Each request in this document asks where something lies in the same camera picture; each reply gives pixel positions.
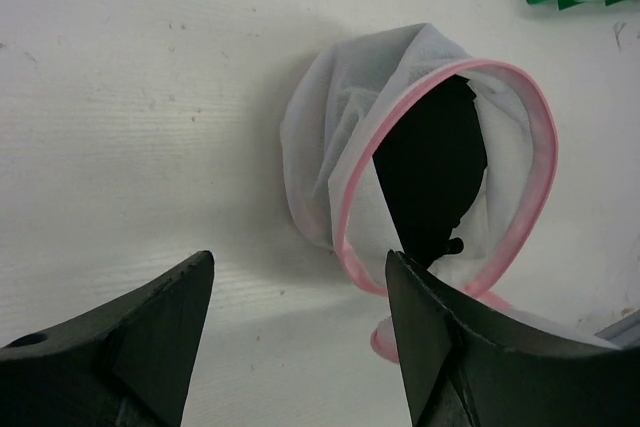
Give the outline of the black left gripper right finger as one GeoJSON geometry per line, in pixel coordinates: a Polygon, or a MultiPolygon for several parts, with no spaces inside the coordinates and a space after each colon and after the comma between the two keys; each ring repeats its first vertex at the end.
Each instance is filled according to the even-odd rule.
{"type": "Polygon", "coordinates": [[[413,425],[638,425],[638,346],[496,310],[400,252],[386,280],[413,425]]]}

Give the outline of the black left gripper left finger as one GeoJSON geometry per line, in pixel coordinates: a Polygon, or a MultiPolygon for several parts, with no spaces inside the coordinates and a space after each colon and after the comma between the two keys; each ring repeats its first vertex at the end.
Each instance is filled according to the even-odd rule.
{"type": "Polygon", "coordinates": [[[178,426],[214,282],[199,251],[149,283],[1,350],[4,426],[178,426]]]}

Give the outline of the black bra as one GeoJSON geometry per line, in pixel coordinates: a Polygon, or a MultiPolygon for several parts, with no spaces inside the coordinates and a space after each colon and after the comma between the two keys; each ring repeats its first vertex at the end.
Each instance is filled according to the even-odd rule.
{"type": "Polygon", "coordinates": [[[401,116],[373,155],[403,251],[424,267],[464,249],[452,232],[487,167],[475,99],[467,79],[448,78],[401,116]]]}

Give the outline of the white mesh laundry bag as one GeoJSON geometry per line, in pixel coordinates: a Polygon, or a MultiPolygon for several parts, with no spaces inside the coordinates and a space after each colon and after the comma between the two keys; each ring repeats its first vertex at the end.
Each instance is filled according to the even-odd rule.
{"type": "Polygon", "coordinates": [[[553,184],[558,142],[548,102],[522,69],[475,59],[430,24],[334,44],[311,64],[280,129],[292,218],[309,241],[336,254],[359,289],[385,295],[385,258],[399,238],[373,155],[420,100],[453,77],[474,93],[488,166],[456,228],[463,253],[437,260],[433,273],[517,320],[576,339],[576,332],[520,311],[493,292],[553,184]]]}

